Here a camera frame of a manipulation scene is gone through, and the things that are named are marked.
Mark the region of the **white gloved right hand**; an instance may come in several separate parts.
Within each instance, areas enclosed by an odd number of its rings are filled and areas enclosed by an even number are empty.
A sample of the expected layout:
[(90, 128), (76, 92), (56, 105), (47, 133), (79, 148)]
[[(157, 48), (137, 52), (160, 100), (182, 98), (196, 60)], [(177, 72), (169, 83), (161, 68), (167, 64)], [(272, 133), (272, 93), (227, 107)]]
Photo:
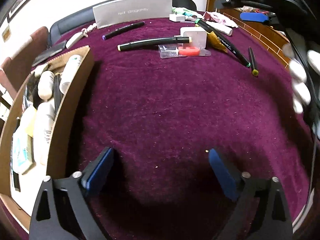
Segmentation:
[(306, 71), (295, 59), (295, 54), (291, 44), (287, 43), (283, 46), (283, 53), (290, 59), (289, 72), (292, 77), (293, 109), (295, 113), (302, 114), (303, 106), (307, 106), (311, 102), (310, 90), (306, 86)]

